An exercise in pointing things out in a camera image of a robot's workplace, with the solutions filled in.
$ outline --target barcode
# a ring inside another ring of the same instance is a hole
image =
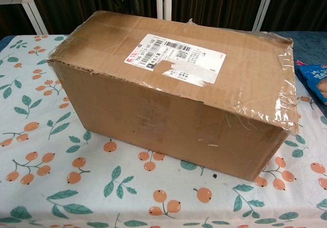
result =
[[[150,59],[156,54],[156,52],[160,48],[162,42],[163,42],[162,40],[157,40],[139,63],[142,65],[147,65]]]
[[[166,41],[165,45],[167,45],[167,46],[169,46],[171,48],[177,48],[179,50],[183,50],[183,51],[187,51],[187,52],[191,49],[187,45],[182,45],[182,44],[179,44],[179,43],[176,43],[176,42],[170,42],[170,41]]]

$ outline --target white pole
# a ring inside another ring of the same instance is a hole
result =
[[[163,18],[165,20],[172,20],[172,0],[163,0],[164,1],[164,5],[163,5]]]
[[[261,0],[252,31],[260,31],[271,0]]]
[[[41,18],[39,11],[34,2],[23,3],[22,6],[31,21],[31,24],[37,35],[48,35],[48,30],[46,29],[44,22]]]
[[[163,19],[164,18],[164,6],[163,6],[164,0],[157,0],[157,18]]]

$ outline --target green leaf print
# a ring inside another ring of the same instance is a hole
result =
[[[17,49],[19,49],[20,47],[25,48],[26,47],[25,44],[27,44],[27,42],[22,43],[22,40],[19,40],[16,44],[11,45],[9,48],[14,48],[14,47],[16,47]]]
[[[63,40],[63,36],[58,36],[55,38],[55,41],[61,41],[61,40]]]
[[[36,222],[36,220],[33,220],[32,222],[29,222],[29,224],[31,224],[31,225],[37,225],[37,226],[42,226],[41,224],[38,224],[38,223],[35,223]]]
[[[64,124],[62,124],[62,125],[56,127],[52,132],[50,132],[50,135],[53,135],[53,134],[59,133],[59,132],[65,130],[68,126],[69,126],[69,122],[64,123]]]
[[[260,218],[260,214],[258,214],[257,212],[253,211],[252,217],[255,218],[255,219],[259,219]]]
[[[61,122],[61,121],[65,120],[65,119],[67,119],[70,115],[71,115],[70,112],[64,114],[61,118],[58,119],[58,121],[56,123]]]
[[[80,204],[68,204],[64,205],[63,209],[65,209],[66,212],[71,214],[91,214],[93,213],[89,208],[86,206],[80,205]]]
[[[51,196],[48,196],[47,199],[64,199],[64,198],[68,198],[71,196],[75,196],[76,194],[78,194],[77,191],[72,191],[72,190],[66,190],[66,191],[59,191],[56,194],[53,194]]]
[[[117,197],[119,197],[120,199],[123,198],[124,190],[123,190],[123,187],[121,184],[117,187],[116,194],[117,194]]]
[[[10,57],[7,59],[8,62],[17,62],[18,61],[18,58],[16,57]]]
[[[289,140],[285,140],[284,143],[287,144],[288,146],[298,147],[297,143],[289,141]]]
[[[22,99],[21,99],[22,103],[24,105],[30,106],[30,104],[32,103],[32,100],[30,97],[23,95]]]
[[[126,190],[131,194],[137,194],[136,190],[131,187],[127,187]]]
[[[51,127],[51,130],[50,130],[50,133],[49,133],[48,140],[50,140],[50,136],[51,136],[51,135],[54,135],[54,134],[56,134],[56,133],[59,133],[59,132],[65,130],[65,129],[69,126],[69,122],[67,122],[67,123],[64,123],[64,124],[62,124],[62,125],[60,125],[60,126],[58,126],[58,127],[56,127],[56,128],[54,129],[54,127],[57,125],[57,123],[62,122],[63,120],[67,119],[70,115],[71,115],[70,112],[64,114],[61,118],[59,118],[59,119],[57,120],[57,122],[56,122],[55,124],[53,124],[53,121],[48,120],[47,125]]]
[[[234,190],[238,190],[238,191],[243,191],[243,192],[246,192],[246,191],[251,191],[253,190],[253,187],[252,186],[248,186],[248,185],[237,185],[233,188]]]
[[[242,200],[241,200],[241,196],[238,195],[236,197],[235,201],[234,201],[234,209],[233,209],[233,211],[234,212],[237,212],[237,211],[241,210],[241,208],[242,208]]]
[[[124,178],[124,180],[122,181],[122,183],[128,183],[130,181],[132,181],[134,179],[134,176],[129,176],[127,178]]]
[[[323,124],[327,125],[327,118],[325,116],[321,116],[320,120]]]
[[[46,125],[49,126],[49,127],[52,127],[53,126],[53,121],[48,120],[48,123]]]
[[[10,215],[17,219],[31,219],[32,216],[27,212],[27,209],[23,206],[17,206],[11,210]]]
[[[304,138],[302,138],[302,136],[300,136],[300,135],[296,135],[295,136],[295,139],[296,139],[296,141],[298,141],[300,144],[306,144],[306,141],[304,140]]]
[[[46,200],[53,204],[52,214],[57,217],[60,217],[60,218],[68,219],[68,217],[66,215],[64,215],[58,209],[57,206],[63,207],[63,209],[70,214],[91,214],[91,213],[93,213],[89,208],[87,208],[86,206],[80,205],[80,204],[72,203],[72,204],[61,205],[61,204],[58,204],[58,203],[55,203],[54,201],[52,201],[55,199],[68,198],[68,197],[74,196],[76,194],[78,194],[77,191],[66,190],[66,191],[57,192],[56,194],[53,194],[53,195],[47,197]]]
[[[80,143],[81,140],[78,138],[78,137],[75,137],[75,136],[68,136],[69,137],[69,140],[73,143]]]
[[[289,213],[285,213],[280,215],[279,219],[281,220],[289,220],[289,219],[295,219],[298,217],[298,213],[296,212],[289,212]]]
[[[114,187],[113,181],[110,181],[109,184],[105,186],[103,191],[105,197],[109,196],[112,193],[113,187]]]
[[[14,107],[14,110],[18,113],[18,114],[24,114],[24,115],[27,115],[26,118],[29,116],[30,114],[30,109],[36,107],[37,105],[39,105],[42,101],[42,99],[39,99],[37,101],[35,101],[35,103],[33,103],[30,107],[30,104],[32,103],[32,100],[30,97],[26,96],[26,95],[23,95],[22,99],[21,99],[22,103],[24,105],[27,106],[27,109],[28,110],[25,110],[23,108],[20,108],[20,107]]]
[[[44,64],[44,63],[46,63],[46,60],[45,60],[45,59],[39,61],[39,62],[37,63],[37,65]]]
[[[327,220],[327,211],[323,212],[322,215],[320,216],[320,218],[323,220]]]
[[[0,218],[0,223],[20,223],[20,219],[15,219],[12,217]]]
[[[91,139],[91,132],[90,131],[86,131],[85,134],[83,135],[83,138],[88,141]]]
[[[190,226],[190,225],[199,225],[200,223],[185,223],[184,226]]]
[[[277,220],[274,218],[270,218],[270,219],[258,219],[255,221],[256,224],[271,224],[271,223],[275,223]]]
[[[299,158],[303,156],[303,150],[296,149],[292,152],[292,156],[295,158]]]
[[[117,167],[113,170],[113,172],[111,173],[111,178],[112,178],[113,180],[115,180],[116,178],[118,178],[118,177],[120,176],[121,172],[122,172],[121,167],[120,167],[120,166],[117,166]]]
[[[285,225],[284,223],[276,223],[276,224],[272,224],[272,226],[278,227],[278,226],[283,226]]]
[[[186,161],[180,161],[180,166],[186,170],[195,170],[198,165]]]
[[[243,217],[247,217],[247,216],[249,216],[251,213],[252,213],[252,210],[250,210],[250,211],[244,213],[242,216],[243,216]]]
[[[320,203],[318,203],[317,207],[318,208],[327,208],[327,199],[324,199]]]
[[[122,199],[124,196],[124,188],[130,193],[130,194],[137,194],[136,189],[132,187],[125,186],[125,183],[128,183],[134,179],[134,176],[128,176],[123,179],[123,181],[119,182],[117,179],[119,178],[120,174],[122,172],[122,169],[120,166],[117,166],[111,173],[111,181],[104,187],[103,194],[105,197],[109,196],[113,192],[114,188],[114,182],[118,184],[116,189],[116,195],[118,198]]]
[[[259,200],[251,200],[249,201],[249,204],[255,207],[263,207],[265,205],[263,201],[259,201]]]
[[[229,224],[226,221],[213,221],[214,224]]]
[[[17,88],[21,88],[21,82],[15,80],[15,86],[16,86]]]
[[[10,84],[6,84],[6,85],[3,85],[3,86],[0,86],[0,90],[6,88],[7,86],[10,86]]]
[[[28,115],[28,112],[27,112],[26,110],[24,110],[23,108],[15,107],[14,110],[15,110],[18,114]]]
[[[52,212],[52,214],[54,216],[57,216],[59,218],[68,219],[68,217],[66,215],[64,215],[63,213],[60,212],[60,210],[58,209],[57,205],[53,205],[51,212]]]
[[[213,228],[213,226],[211,224],[203,224],[202,227],[203,228]]]
[[[11,95],[11,92],[12,92],[11,87],[7,88],[3,93],[4,99],[8,98]]]
[[[70,147],[66,150],[66,153],[74,153],[74,152],[78,151],[79,148],[80,148],[79,145],[73,145],[73,146],[70,146]]]
[[[41,103],[42,99],[36,100],[30,107],[30,109],[35,108],[36,106],[38,106]]]
[[[104,228],[109,226],[107,223],[102,223],[102,222],[88,222],[86,224],[94,228]]]
[[[138,220],[128,220],[128,221],[124,222],[124,225],[128,226],[128,227],[138,227],[138,226],[144,226],[144,225],[148,225],[148,224],[145,222],[142,222],[142,221],[138,221]]]
[[[69,140],[73,143],[77,143],[77,144],[80,144],[80,145],[73,145],[71,147],[69,147],[66,152],[67,153],[73,153],[73,152],[76,152],[78,151],[78,149],[83,146],[83,145],[88,145],[88,140],[91,139],[91,133],[89,131],[86,131],[83,135],[83,139],[85,140],[85,142],[81,142],[81,140],[76,137],[76,136],[69,136]]]

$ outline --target box side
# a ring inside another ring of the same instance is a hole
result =
[[[200,87],[163,75],[177,65],[172,62],[162,61],[154,71],[125,63],[147,34],[225,53],[216,82]],[[97,12],[74,31],[51,58],[298,131],[289,39]]]
[[[201,102],[52,63],[85,128],[247,180],[286,137],[278,127]]]

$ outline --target white label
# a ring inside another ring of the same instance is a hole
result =
[[[214,83],[226,54],[180,41],[148,34],[125,59],[125,63],[153,71],[162,60],[172,63],[164,75],[194,85]]]

